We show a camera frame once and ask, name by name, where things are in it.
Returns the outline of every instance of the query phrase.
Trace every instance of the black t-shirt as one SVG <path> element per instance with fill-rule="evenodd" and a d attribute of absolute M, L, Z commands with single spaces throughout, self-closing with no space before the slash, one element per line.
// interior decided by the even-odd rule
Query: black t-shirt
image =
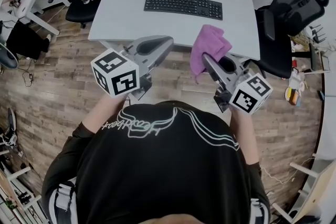
<path fill-rule="evenodd" d="M 169 214 L 249 223 L 251 198 L 269 207 L 259 164 L 246 165 L 228 125 L 184 103 L 128 106 L 95 135 L 80 124 L 47 172 L 47 214 L 53 190 L 75 176 L 79 224 Z"/>

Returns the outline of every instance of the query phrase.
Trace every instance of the wood laminate flooring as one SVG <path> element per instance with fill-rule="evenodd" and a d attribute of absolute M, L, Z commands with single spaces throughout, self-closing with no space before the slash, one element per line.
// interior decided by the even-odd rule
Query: wood laminate flooring
<path fill-rule="evenodd" d="M 53 8 L 41 17 L 48 20 L 61 8 Z M 90 61 L 105 51 L 105 47 L 88 41 L 90 24 L 80 29 L 79 24 L 66 21 L 66 11 L 64 8 L 50 21 L 60 30 L 60 35 L 53 36 L 49 51 L 42 53 L 36 63 L 31 63 L 29 71 L 34 76 L 31 87 L 25 87 L 21 70 L 5 70 L 0 76 L 0 126 L 7 126 L 7 107 L 12 107 L 17 116 L 18 142 L 26 156 L 21 160 L 11 154 L 12 166 L 18 170 L 22 161 L 31 163 L 36 173 L 28 172 L 21 179 L 37 193 L 41 191 L 41 179 L 67 137 L 102 95 L 94 81 Z M 32 25 L 32 28 L 38 30 L 39 26 Z M 47 34 L 44 29 L 38 33 L 42 37 Z M 171 52 L 153 70 L 153 87 L 140 101 L 181 100 L 229 123 L 230 113 L 220 113 L 213 100 L 216 83 L 208 74 L 202 74 L 196 84 L 189 59 L 189 52 Z M 21 59 L 20 67 L 26 69 L 29 62 Z M 322 106 L 316 90 L 321 89 L 321 76 L 307 77 L 309 88 L 303 93 L 300 107 L 291 106 L 284 99 L 288 80 L 272 75 L 267 79 L 274 91 L 253 115 L 260 164 L 271 175 L 286 181 L 295 171 L 289 163 L 301 164 L 311 157 L 316 145 Z M 274 192 L 270 202 L 285 206 L 295 197 L 304 175 L 298 172 L 293 181 L 284 185 L 268 177 L 265 171 L 262 179 L 266 192 Z"/>

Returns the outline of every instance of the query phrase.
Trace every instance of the pink cloth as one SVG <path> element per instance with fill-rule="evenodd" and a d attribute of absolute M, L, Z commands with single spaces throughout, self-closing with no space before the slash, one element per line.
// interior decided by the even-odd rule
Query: pink cloth
<path fill-rule="evenodd" d="M 195 77 L 201 74 L 205 66 L 202 63 L 202 54 L 208 53 L 216 61 L 219 61 L 232 46 L 229 41 L 223 37 L 224 31 L 212 25 L 203 25 L 199 32 L 190 57 L 190 68 Z"/>

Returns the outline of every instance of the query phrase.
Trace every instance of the white cube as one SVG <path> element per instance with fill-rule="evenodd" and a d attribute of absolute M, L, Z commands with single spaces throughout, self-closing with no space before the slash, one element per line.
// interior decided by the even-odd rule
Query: white cube
<path fill-rule="evenodd" d="M 230 104 L 248 114 L 256 112 L 273 92 L 272 86 L 257 73 L 237 85 Z"/>
<path fill-rule="evenodd" d="M 112 97 L 140 87 L 139 66 L 114 49 L 103 52 L 91 66 L 97 84 Z"/>

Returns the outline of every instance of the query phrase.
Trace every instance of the black keyboard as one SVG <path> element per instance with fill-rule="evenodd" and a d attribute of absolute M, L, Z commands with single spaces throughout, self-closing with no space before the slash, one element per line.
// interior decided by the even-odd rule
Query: black keyboard
<path fill-rule="evenodd" d="M 144 11 L 183 13 L 223 20 L 222 4 L 210 0 L 146 0 Z"/>

